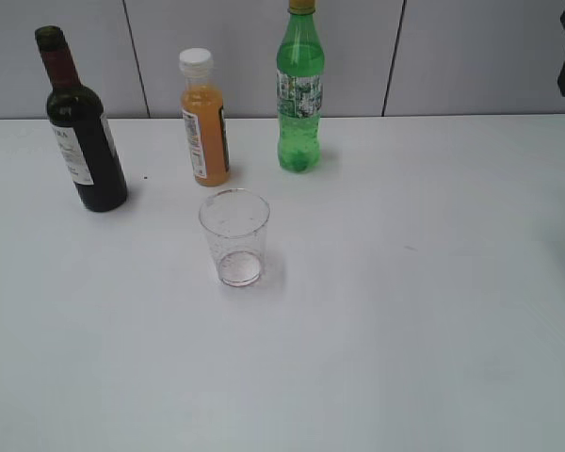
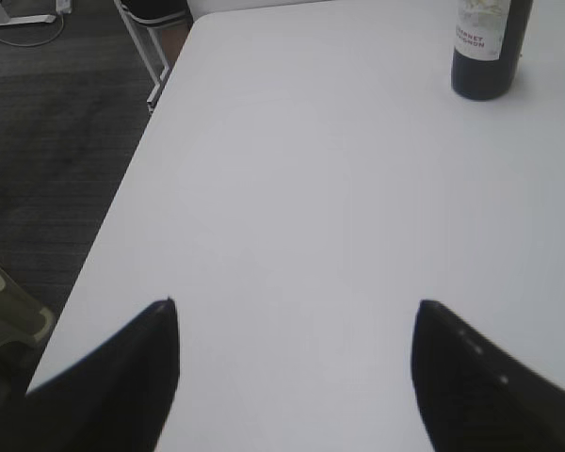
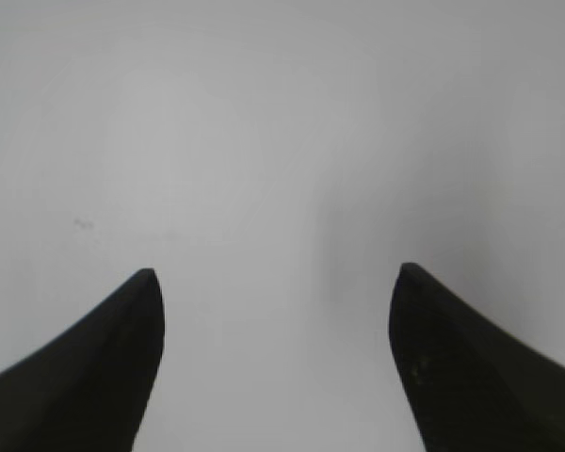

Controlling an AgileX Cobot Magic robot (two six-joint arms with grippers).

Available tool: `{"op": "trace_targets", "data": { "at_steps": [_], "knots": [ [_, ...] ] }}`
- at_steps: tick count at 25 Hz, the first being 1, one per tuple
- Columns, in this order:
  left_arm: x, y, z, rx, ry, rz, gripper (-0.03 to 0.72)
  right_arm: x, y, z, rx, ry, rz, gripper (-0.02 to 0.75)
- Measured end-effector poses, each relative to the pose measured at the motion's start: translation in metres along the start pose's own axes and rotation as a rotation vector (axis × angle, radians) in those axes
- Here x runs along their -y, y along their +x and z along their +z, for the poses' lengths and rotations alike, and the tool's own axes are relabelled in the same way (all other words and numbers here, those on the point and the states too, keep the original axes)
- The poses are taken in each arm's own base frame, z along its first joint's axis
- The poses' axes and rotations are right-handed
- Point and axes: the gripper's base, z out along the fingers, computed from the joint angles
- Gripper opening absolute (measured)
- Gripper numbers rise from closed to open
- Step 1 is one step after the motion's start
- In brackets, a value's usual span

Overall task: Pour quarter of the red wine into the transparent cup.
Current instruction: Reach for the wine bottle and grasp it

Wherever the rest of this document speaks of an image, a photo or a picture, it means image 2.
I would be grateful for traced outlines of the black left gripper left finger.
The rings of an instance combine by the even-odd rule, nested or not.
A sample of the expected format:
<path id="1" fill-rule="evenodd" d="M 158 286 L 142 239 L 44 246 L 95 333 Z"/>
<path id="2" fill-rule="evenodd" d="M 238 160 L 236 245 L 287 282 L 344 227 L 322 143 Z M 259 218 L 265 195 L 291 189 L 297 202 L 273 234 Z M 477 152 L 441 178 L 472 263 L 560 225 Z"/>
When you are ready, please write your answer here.
<path id="1" fill-rule="evenodd" d="M 179 382 L 172 299 L 150 304 L 31 397 L 32 451 L 153 451 Z"/>

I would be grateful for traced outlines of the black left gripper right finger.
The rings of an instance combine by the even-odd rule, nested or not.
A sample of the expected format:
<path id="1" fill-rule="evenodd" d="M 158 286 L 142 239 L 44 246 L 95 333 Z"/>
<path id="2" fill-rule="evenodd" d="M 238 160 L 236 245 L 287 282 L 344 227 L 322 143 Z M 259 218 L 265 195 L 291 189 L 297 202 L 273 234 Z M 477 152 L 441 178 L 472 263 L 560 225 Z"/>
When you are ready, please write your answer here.
<path id="1" fill-rule="evenodd" d="M 436 451 L 565 451 L 565 390 L 436 300 L 414 323 L 412 385 Z"/>

